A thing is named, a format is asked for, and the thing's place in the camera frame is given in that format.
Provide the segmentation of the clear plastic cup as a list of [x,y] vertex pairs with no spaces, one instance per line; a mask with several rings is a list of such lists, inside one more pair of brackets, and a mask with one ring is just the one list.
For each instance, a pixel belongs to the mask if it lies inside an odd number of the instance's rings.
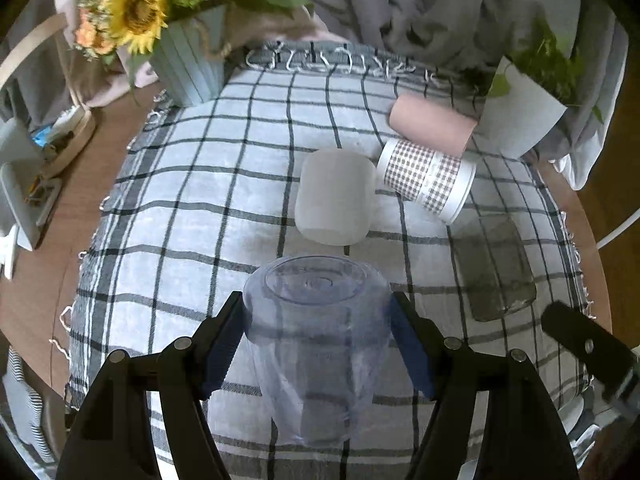
[[338,445],[356,434],[390,344],[390,284],[341,256],[280,258],[242,293],[262,397],[285,441]]

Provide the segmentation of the checkered paper cup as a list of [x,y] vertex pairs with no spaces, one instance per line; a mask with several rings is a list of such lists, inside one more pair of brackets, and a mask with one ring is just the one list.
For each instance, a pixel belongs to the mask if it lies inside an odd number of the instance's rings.
[[476,163],[392,139],[382,149],[376,172],[386,188],[450,226],[471,192]]

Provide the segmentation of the white frosted cup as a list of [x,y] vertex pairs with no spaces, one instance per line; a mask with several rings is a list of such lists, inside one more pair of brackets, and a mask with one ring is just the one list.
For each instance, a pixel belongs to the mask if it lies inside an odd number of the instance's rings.
[[315,151],[300,174],[296,228],[318,244],[357,244],[370,231],[375,189],[375,166],[366,156],[344,148]]

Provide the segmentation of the pink cup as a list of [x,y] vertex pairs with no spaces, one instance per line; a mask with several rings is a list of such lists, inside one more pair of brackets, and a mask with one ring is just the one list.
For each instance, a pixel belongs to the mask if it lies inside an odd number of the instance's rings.
[[405,139],[426,148],[461,157],[477,121],[423,96],[398,96],[388,118],[390,128]]

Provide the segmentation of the white floor lamp pole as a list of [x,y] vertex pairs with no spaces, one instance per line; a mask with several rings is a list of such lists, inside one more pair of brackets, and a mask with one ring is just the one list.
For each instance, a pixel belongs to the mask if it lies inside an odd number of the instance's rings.
[[631,226],[633,226],[640,219],[640,208],[635,210],[625,221],[623,221],[617,228],[613,231],[609,232],[608,235],[602,237],[597,241],[597,250],[601,250],[605,248],[606,245],[610,244],[613,240],[616,240],[617,237],[621,236],[625,233]]

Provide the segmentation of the smoky square glass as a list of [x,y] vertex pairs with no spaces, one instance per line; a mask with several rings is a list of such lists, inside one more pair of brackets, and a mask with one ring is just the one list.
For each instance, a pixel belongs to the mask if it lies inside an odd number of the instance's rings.
[[473,318],[478,322],[502,320],[534,303],[534,274],[511,217],[469,218],[454,224],[451,234]]

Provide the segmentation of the white plant pot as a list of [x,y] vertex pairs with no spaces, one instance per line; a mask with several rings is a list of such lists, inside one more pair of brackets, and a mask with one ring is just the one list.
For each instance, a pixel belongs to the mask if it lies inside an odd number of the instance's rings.
[[475,131],[504,157],[520,158],[551,131],[566,110],[504,56]]

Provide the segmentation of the green pothos plant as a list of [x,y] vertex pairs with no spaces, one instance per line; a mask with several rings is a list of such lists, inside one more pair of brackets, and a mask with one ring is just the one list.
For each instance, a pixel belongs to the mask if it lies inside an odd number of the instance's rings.
[[535,16],[529,34],[505,55],[518,70],[567,107],[577,108],[578,82],[585,71],[579,51],[565,53],[544,14]]

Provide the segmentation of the checkered tablecloth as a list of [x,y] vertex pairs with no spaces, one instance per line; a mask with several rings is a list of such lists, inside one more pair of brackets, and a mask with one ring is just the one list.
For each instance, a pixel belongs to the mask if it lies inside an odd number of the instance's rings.
[[[405,92],[473,117],[484,103],[460,75],[366,47],[266,44],[250,51],[215,101],[166,107],[150,120],[129,145],[81,263],[70,317],[70,405],[82,403],[112,350],[163,350],[217,313],[258,266],[321,252],[294,223],[304,160],[322,148],[377,159],[394,135],[388,113]],[[533,270],[531,306],[475,321],[451,229],[386,188],[376,193],[367,238],[346,255],[380,270],[443,334],[482,353],[525,351],[554,404],[564,406],[589,382],[540,326],[552,301],[587,307],[564,216],[525,162],[480,138],[466,158],[477,170],[460,217],[512,219]],[[357,437],[337,448],[301,448],[274,426],[241,346],[204,411],[234,478],[400,479],[433,407],[390,349]]]

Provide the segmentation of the grey curtain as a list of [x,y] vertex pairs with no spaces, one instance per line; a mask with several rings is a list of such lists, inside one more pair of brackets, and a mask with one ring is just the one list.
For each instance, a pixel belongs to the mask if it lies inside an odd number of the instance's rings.
[[428,66],[491,72],[501,58],[550,26],[564,54],[585,64],[578,105],[534,147],[572,188],[582,188],[600,156],[624,79],[629,38],[605,0],[311,0],[314,14],[292,18],[231,10],[234,48],[267,40],[366,44]]

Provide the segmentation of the ribbed blue vase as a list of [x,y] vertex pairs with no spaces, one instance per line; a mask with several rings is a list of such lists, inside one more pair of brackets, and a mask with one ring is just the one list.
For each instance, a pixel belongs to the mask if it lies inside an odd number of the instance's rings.
[[150,64],[181,107],[213,101],[224,86],[225,6],[170,23],[157,40]]

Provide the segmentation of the beige curtain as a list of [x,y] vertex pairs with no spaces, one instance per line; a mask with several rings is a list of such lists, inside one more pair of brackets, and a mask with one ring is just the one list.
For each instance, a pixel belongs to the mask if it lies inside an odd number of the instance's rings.
[[231,51],[267,40],[331,40],[309,0],[54,0],[65,13],[67,41],[75,49],[76,90],[91,107],[104,107],[123,96],[134,78],[144,88],[157,80],[146,58],[167,38],[168,27],[186,20],[203,37],[204,14],[224,14],[221,44],[202,39],[210,58],[223,60]]

